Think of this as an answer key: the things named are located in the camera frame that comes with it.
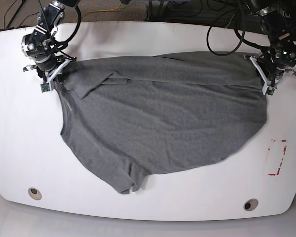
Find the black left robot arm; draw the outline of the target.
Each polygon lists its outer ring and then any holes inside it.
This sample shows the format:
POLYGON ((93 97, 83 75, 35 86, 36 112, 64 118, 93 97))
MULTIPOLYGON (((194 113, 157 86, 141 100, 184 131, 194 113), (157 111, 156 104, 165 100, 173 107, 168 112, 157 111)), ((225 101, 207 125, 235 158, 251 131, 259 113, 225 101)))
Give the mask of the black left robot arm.
POLYGON ((286 69, 296 67, 296 0, 246 0, 251 13, 260 17, 261 29, 270 46, 262 47, 258 64, 274 84, 286 69))

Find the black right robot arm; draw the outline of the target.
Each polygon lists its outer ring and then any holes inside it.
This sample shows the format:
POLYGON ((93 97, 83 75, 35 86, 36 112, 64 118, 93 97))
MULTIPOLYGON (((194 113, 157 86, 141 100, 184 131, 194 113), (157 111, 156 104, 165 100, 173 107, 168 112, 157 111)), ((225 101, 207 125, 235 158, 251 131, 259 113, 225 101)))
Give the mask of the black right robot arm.
POLYGON ((78 3, 78 0, 53 0, 46 7, 39 3, 37 25, 31 34, 22 38, 22 52, 35 62, 37 74, 44 80, 47 80, 46 76, 59 65, 60 59, 56 57, 56 53, 67 48, 79 30, 82 15, 78 3), (76 11, 78 21, 73 33, 66 40, 57 41, 55 35, 67 6, 76 11))

